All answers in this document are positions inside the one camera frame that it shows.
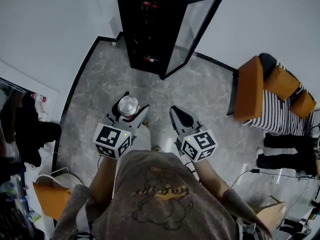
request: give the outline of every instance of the display fridge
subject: display fridge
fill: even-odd
[[[134,69],[169,77],[186,65],[222,0],[118,0]]]

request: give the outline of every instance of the white wall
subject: white wall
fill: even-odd
[[[117,0],[0,0],[0,61],[60,92],[54,121],[97,36],[118,34],[109,24],[116,5]]]
[[[320,107],[320,0],[223,0],[196,51],[236,69],[270,53]]]

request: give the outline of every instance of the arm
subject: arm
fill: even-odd
[[[117,160],[103,157],[99,170],[89,187],[91,197],[102,209],[106,209],[111,203],[116,167]]]
[[[220,178],[207,159],[193,163],[202,185],[219,201],[230,187]]]

